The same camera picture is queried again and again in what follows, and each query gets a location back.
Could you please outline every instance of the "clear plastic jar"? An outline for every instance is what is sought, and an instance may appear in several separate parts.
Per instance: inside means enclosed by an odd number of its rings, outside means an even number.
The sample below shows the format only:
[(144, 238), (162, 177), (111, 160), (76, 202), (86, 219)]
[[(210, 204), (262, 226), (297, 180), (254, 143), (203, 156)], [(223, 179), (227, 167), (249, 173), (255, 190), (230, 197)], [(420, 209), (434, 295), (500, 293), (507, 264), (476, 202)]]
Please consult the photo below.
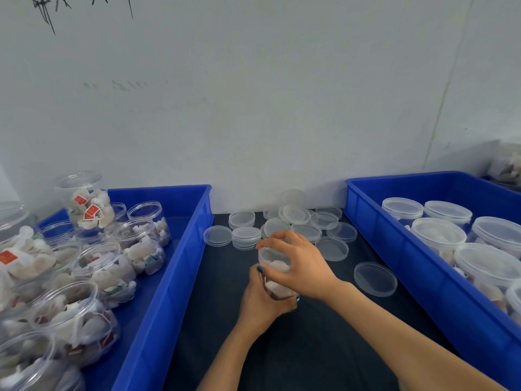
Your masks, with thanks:
[(128, 222), (127, 206), (123, 203), (111, 203), (114, 212), (116, 213), (116, 225), (121, 226), (122, 223)]
[(118, 243), (101, 243), (83, 251), (70, 264), (72, 274), (94, 281), (109, 309), (134, 297), (135, 271)]
[(55, 191), (75, 229), (103, 234), (115, 229), (116, 215), (107, 190), (102, 188), (100, 172), (87, 170), (60, 176), (56, 179)]
[(29, 226), (38, 235), (38, 219), (20, 202), (0, 202), (0, 251), (12, 247), (22, 226)]
[(136, 204), (128, 210), (127, 214), (129, 220), (151, 218), (159, 233), (161, 247), (165, 247), (170, 242), (170, 230), (168, 229), (161, 203), (152, 201)]
[(118, 321), (98, 291), (95, 282), (80, 280), (49, 292), (30, 313), (30, 325), (52, 335), (79, 368), (99, 361), (121, 339)]
[(31, 331), (30, 310), (38, 298), (51, 291), (49, 282), (41, 278), (9, 290), (10, 295), (0, 304), (0, 343)]
[(74, 225), (71, 221), (50, 223), (41, 230), (42, 236), (51, 247), (74, 238)]
[(84, 391), (80, 370), (52, 336), (30, 332), (0, 346), (0, 390)]
[(121, 225), (114, 237), (130, 259), (137, 274), (154, 274), (165, 262), (165, 251), (155, 223), (150, 218), (138, 218)]

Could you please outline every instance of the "plastic container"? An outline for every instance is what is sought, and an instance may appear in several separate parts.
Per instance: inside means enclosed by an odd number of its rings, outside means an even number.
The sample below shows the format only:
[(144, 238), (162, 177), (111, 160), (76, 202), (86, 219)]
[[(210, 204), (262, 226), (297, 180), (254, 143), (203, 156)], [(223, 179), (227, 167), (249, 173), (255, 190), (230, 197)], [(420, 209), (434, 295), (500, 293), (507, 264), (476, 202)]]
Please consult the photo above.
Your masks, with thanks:
[(315, 228), (311, 224), (292, 225), (291, 230), (293, 230), (295, 233), (301, 234), (312, 244), (315, 244), (315, 242), (322, 237), (322, 230)]
[(466, 278), (506, 313), (504, 294), (521, 278), (521, 262), (495, 247), (478, 243), (462, 244), (454, 258)]
[(424, 211), (421, 204), (405, 197), (388, 197), (382, 201), (382, 208), (403, 226), (409, 228), (415, 219), (423, 216)]
[(303, 209), (291, 204), (282, 207), (282, 214), (279, 209), (279, 216), (283, 221), (290, 224), (304, 225), (309, 222), (311, 213), (307, 209)]
[(506, 219), (476, 218), (468, 242), (488, 244), (521, 259), (521, 225)]
[(241, 226), (231, 232), (231, 241), (238, 250), (248, 251), (255, 248), (261, 235), (260, 229), (253, 226)]
[(286, 230), (290, 228), (290, 224), (284, 222), (280, 218), (272, 218), (264, 223), (264, 233), (267, 237), (270, 237), (272, 234), (279, 230)]
[(252, 211), (240, 211), (231, 213), (228, 218), (230, 229), (234, 230), (243, 226), (253, 226), (255, 224), (255, 213)]
[(211, 226), (204, 231), (203, 240), (212, 247), (224, 247), (231, 242), (231, 229), (222, 225)]
[(469, 364), (519, 391), (521, 328), (381, 203), (388, 197), (459, 204), (473, 217), (521, 223), (521, 195), (459, 171), (347, 181), (346, 216)]
[(331, 230), (338, 226), (338, 217), (332, 213), (316, 212), (311, 215), (309, 223), (317, 229)]
[(74, 225), (71, 221), (50, 223), (41, 229), (42, 236), (51, 247), (64, 241), (75, 240)]
[(128, 210), (127, 215), (129, 220), (150, 218), (156, 225), (161, 247), (165, 247), (170, 242), (170, 230), (168, 229), (168, 224), (163, 214), (163, 208), (159, 202), (152, 201), (136, 204)]
[(34, 329), (52, 335), (79, 368), (99, 361), (121, 339), (116, 316), (91, 280), (74, 282), (40, 298), (31, 309), (29, 322)]
[[(163, 387), (179, 329), (205, 244), (202, 232), (212, 225), (209, 185), (109, 190), (110, 198), (128, 208), (145, 200), (163, 204), (172, 239), (165, 248), (165, 266), (139, 278), (138, 293), (115, 309), (121, 343), (97, 365), (84, 368), (87, 389), (155, 391)], [(60, 210), (42, 223), (67, 219)]]
[(424, 204), (424, 217), (444, 219), (459, 226), (467, 233), (471, 224), (472, 211), (458, 204), (430, 200)]
[[(283, 273), (289, 272), (291, 268), (290, 258), (273, 248), (261, 248), (258, 252), (258, 259), (261, 265), (270, 266)], [(264, 288), (275, 300), (287, 299), (291, 296), (298, 295), (295, 291), (284, 287), (281, 284), (267, 280), (266, 277), (263, 277), (263, 282)]]
[(316, 241), (315, 245), (326, 261), (339, 262), (348, 256), (348, 245), (334, 237), (321, 237)]
[(114, 209), (116, 226), (121, 226), (122, 223), (128, 222), (129, 217), (127, 215), (127, 206), (123, 203), (113, 202), (110, 204)]
[(117, 243), (102, 243), (83, 251), (70, 264), (76, 277), (89, 278), (100, 289), (109, 309), (134, 297), (135, 271)]
[(38, 298), (51, 291), (49, 279), (21, 283), (10, 289), (0, 303), (0, 344), (8, 339), (31, 332), (30, 311)]
[(330, 213), (333, 214), (336, 218), (342, 218), (342, 210), (338, 207), (319, 207), (315, 210), (316, 213)]
[(515, 281), (507, 289), (506, 301), (510, 318), (521, 326), (521, 280)]
[(35, 235), (39, 234), (37, 218), (20, 202), (0, 202), (0, 251), (12, 247), (22, 226), (30, 226)]
[(352, 243), (356, 240), (358, 232), (353, 225), (349, 223), (339, 222), (334, 229), (327, 231), (327, 235), (335, 239), (342, 240), (344, 243)]
[(79, 171), (60, 176), (55, 180), (57, 197), (67, 209), (75, 229), (92, 230), (107, 234), (116, 227), (110, 197), (101, 183), (101, 173), (94, 170)]
[(467, 239), (459, 226), (437, 218), (416, 219), (411, 232), (450, 265), (454, 265), (454, 251)]
[(394, 294), (398, 281), (386, 267), (373, 262), (362, 262), (355, 266), (354, 279), (362, 291), (386, 298)]
[(2, 391), (84, 391), (80, 370), (53, 337), (30, 332), (0, 346)]
[(150, 276), (163, 267), (165, 251), (152, 219), (128, 221), (114, 232), (114, 237), (137, 274), (145, 272)]

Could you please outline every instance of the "hand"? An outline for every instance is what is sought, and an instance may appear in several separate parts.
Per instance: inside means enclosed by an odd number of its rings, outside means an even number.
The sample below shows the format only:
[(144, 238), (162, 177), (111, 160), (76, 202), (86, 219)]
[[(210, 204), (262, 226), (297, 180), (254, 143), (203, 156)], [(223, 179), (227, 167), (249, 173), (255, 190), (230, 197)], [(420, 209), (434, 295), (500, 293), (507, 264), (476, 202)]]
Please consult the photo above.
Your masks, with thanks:
[(244, 290), (236, 328), (253, 336), (262, 335), (279, 315), (296, 308), (296, 297), (276, 301), (264, 290), (257, 265), (250, 268), (250, 283)]
[(320, 251), (304, 236), (292, 230), (279, 230), (273, 233), (271, 238), (257, 243), (257, 249), (263, 247), (276, 249), (291, 261), (291, 269), (287, 273), (269, 266), (261, 266), (262, 274), (271, 281), (320, 300), (326, 300), (330, 291), (340, 283)]

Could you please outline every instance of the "white wall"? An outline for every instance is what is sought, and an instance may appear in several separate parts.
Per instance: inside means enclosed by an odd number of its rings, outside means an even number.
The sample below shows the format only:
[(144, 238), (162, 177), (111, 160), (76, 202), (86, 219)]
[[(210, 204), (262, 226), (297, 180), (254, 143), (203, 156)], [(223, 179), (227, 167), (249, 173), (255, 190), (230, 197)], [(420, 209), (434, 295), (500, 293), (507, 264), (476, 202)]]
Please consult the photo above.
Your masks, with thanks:
[(517, 45), (517, 0), (131, 0), (134, 20), (127, 0), (67, 1), (48, 5), (54, 35), (31, 0), (0, 0), (0, 162), (41, 212), (77, 169), (212, 184), (216, 213), (291, 187), (331, 204), (354, 176), (474, 171), (447, 159), (497, 138), (480, 114), (496, 96), (476, 90), (500, 91), (508, 118), (519, 98), (496, 63), (521, 59), (494, 53)]

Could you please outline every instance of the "stack of lids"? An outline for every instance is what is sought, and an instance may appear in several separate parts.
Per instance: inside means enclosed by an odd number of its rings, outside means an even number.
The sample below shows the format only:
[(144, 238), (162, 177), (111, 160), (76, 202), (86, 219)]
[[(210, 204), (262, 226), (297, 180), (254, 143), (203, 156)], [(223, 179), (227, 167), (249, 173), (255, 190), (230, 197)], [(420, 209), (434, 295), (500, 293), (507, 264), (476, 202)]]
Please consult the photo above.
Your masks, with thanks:
[(261, 230), (252, 226), (241, 226), (231, 232), (231, 242), (242, 251), (252, 250), (261, 239)]
[(255, 213), (251, 211), (240, 211), (238, 213), (231, 213), (228, 218), (230, 229), (234, 230), (243, 226), (253, 226), (255, 224)]

